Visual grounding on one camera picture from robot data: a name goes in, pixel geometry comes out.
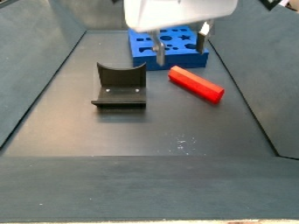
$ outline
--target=hole in blue block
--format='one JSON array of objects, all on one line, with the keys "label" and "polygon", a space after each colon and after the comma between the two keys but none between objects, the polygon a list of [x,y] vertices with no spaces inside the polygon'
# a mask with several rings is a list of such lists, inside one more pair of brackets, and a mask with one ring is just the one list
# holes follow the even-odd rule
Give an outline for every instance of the hole in blue block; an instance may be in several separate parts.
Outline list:
[{"label": "hole in blue block", "polygon": [[190,36],[181,35],[178,38],[180,38],[181,40],[185,40],[185,39],[190,39]]},{"label": "hole in blue block", "polygon": [[193,45],[193,44],[186,44],[186,45],[184,45],[184,47],[188,48],[188,49],[194,49],[194,48],[196,48],[196,45]]},{"label": "hole in blue block", "polygon": [[170,36],[161,36],[160,40],[172,40],[173,38]]},{"label": "hole in blue block", "polygon": [[152,47],[149,46],[144,46],[144,47],[138,47],[138,52],[141,53],[142,51],[150,50],[152,51]]}]

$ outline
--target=black u-shaped bracket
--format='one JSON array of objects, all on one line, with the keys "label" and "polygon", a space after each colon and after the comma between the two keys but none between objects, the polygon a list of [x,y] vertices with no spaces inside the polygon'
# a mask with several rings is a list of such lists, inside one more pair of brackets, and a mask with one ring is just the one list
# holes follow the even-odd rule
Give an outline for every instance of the black u-shaped bracket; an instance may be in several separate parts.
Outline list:
[{"label": "black u-shaped bracket", "polygon": [[97,63],[99,90],[97,107],[145,107],[145,64],[128,69],[114,69]]}]

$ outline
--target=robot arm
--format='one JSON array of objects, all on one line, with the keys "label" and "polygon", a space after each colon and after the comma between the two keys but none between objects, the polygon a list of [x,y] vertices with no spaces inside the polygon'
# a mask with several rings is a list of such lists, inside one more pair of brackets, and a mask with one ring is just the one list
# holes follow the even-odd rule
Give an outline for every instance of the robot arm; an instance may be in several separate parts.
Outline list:
[{"label": "robot arm", "polygon": [[149,32],[156,62],[164,64],[164,44],[157,38],[160,29],[206,21],[197,33],[196,50],[201,53],[209,36],[213,18],[229,15],[238,0],[125,0],[125,23],[136,32]]}]

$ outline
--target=gray surface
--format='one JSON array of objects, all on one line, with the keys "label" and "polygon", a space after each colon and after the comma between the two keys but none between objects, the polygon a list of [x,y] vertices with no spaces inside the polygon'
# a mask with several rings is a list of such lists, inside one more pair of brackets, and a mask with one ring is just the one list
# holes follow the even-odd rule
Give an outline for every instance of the gray surface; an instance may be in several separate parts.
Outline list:
[{"label": "gray surface", "polygon": [[110,0],[55,0],[87,30],[125,30],[124,3]]},{"label": "gray surface", "polygon": [[277,157],[1,157],[0,218],[299,219],[297,170]]},{"label": "gray surface", "polygon": [[145,110],[97,110],[97,62],[130,67],[125,31],[85,34],[3,156],[273,156],[210,49],[206,68],[189,71],[225,88],[217,106],[172,84],[165,70],[146,72]]},{"label": "gray surface", "polygon": [[0,145],[83,31],[51,0],[0,9]]},{"label": "gray surface", "polygon": [[270,142],[284,157],[299,158],[299,17],[277,5],[240,0],[210,37]]}]

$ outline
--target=red block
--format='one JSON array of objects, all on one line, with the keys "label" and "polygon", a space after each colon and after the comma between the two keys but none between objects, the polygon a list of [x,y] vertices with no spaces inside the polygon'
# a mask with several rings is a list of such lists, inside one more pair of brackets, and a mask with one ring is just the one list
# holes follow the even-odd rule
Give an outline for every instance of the red block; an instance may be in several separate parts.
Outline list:
[{"label": "red block", "polygon": [[181,69],[177,66],[170,68],[168,73],[170,81],[188,88],[193,93],[200,95],[212,103],[218,103],[224,95],[224,88],[204,80],[201,77]]}]

